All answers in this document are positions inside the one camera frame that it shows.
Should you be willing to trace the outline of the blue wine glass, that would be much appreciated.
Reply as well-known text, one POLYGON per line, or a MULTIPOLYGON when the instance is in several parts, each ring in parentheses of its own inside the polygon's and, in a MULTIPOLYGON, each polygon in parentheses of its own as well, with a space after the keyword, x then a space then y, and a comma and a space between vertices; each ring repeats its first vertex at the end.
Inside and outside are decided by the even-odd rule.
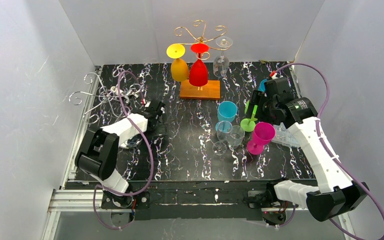
POLYGON ((267 81, 268 81, 267 79, 264 79, 261 81, 261 83, 259 84, 259 87, 258 87, 258 91, 263 92, 263 93, 266 91, 265 83, 267 81))

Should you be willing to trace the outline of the green wine glass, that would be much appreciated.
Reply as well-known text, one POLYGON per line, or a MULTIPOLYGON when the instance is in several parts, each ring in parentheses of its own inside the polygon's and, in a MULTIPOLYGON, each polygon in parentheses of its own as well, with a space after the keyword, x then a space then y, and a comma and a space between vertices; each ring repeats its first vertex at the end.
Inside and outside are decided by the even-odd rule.
POLYGON ((245 118, 241 120, 240 122, 240 126, 241 128, 245 131, 245 132, 253 132, 254 129, 255 129, 255 126, 256 126, 256 121, 258 120, 257 118, 255 118, 255 115, 256 115, 256 112, 257 112, 257 108, 258 106, 255 105, 253 107, 253 110, 252 110, 252 113, 251 113, 251 117, 250 118, 247 118, 248 114, 248 108, 249 108, 249 103, 250 101, 248 100, 245 104, 245 110, 244 110, 244 113, 245 113, 245 118))

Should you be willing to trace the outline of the teal wine glass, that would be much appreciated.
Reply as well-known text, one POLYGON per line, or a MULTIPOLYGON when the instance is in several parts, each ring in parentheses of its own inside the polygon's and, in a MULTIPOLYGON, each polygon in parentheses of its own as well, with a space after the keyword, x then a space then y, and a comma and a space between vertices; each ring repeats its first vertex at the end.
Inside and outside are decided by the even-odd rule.
POLYGON ((217 107, 218 122, 215 126, 216 130, 220 122, 227 121, 232 123, 238 113, 238 107, 232 101, 223 101, 217 107))

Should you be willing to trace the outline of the pink wine glass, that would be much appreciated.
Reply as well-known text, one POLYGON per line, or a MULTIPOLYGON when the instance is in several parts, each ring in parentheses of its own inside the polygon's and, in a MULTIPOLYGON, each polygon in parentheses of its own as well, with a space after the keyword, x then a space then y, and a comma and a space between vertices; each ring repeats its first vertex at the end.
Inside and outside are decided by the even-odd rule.
POLYGON ((274 126, 267 122, 256 124, 252 132, 251 140, 247 143, 247 151, 252 155, 260 155, 264 146, 270 143, 276 135, 274 126))

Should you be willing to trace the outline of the silver wire glass rack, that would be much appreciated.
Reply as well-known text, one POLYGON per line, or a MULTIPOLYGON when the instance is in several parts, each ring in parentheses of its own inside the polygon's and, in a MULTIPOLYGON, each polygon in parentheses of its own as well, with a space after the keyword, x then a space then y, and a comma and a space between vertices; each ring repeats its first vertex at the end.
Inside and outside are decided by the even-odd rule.
POLYGON ((103 79, 97 72, 87 73, 83 81, 87 85, 95 86, 95 92, 74 91, 68 97, 71 104, 79 106, 83 103, 80 95, 85 95, 87 99, 97 100, 98 104, 83 111, 81 120, 88 127, 94 127, 100 120, 98 113, 94 111, 107 106, 109 114, 115 118, 115 122, 101 126, 99 129, 107 134, 115 134, 118 136, 118 146, 122 149, 131 149, 138 147, 143 141, 143 134, 147 131, 147 120, 145 117, 139 116, 138 113, 133 113, 128 108, 131 102, 130 97, 137 97, 142 94, 142 86, 139 83, 134 83, 126 90, 120 89, 117 83, 118 94, 111 92, 110 88, 106 87, 103 79))

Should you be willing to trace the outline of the orange yellow wine glass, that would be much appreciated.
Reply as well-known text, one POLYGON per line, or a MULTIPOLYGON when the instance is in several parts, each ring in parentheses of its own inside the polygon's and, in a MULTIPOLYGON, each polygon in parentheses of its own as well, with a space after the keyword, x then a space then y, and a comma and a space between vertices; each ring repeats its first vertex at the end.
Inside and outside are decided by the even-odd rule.
POLYGON ((176 82, 183 82, 189 78, 189 67, 182 59, 186 49, 182 44, 174 43, 167 47, 166 54, 173 59, 170 71, 171 76, 176 82))

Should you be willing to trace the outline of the clear ribbed wine glass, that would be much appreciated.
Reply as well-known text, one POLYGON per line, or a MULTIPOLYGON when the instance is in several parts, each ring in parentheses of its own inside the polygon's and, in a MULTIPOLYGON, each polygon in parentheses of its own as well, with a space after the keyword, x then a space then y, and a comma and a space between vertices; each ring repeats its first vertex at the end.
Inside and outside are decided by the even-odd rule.
POLYGON ((231 132, 227 136, 227 144, 230 149, 239 147, 244 139, 245 131, 240 125, 231 128, 231 132))

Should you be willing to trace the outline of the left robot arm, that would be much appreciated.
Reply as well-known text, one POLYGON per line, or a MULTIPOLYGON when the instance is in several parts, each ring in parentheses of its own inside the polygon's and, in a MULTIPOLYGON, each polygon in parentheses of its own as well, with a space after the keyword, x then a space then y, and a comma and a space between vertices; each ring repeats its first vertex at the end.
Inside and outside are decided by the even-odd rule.
POLYGON ((129 183, 116 169, 122 144, 141 133, 155 131, 166 105, 156 99, 127 117, 107 126, 89 127, 75 156, 75 166, 96 179, 118 207, 128 207, 132 196, 124 196, 129 183))

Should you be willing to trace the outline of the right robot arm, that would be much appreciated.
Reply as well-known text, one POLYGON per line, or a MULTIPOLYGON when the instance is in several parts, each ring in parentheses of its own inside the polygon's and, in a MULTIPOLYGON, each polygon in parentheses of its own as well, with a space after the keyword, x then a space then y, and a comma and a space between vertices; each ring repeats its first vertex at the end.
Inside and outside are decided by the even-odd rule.
POLYGON ((339 157, 323 133, 312 102, 307 97, 294 97, 285 77, 268 80, 264 86, 265 91, 252 92, 246 109, 246 116, 257 120, 247 151, 261 154, 276 135, 274 126, 284 125, 304 152, 317 186, 286 178, 273 180, 267 183, 265 193, 253 197, 252 204, 290 202, 308 209, 319 222, 356 209, 367 196, 367 185, 357 183, 336 163, 339 157))

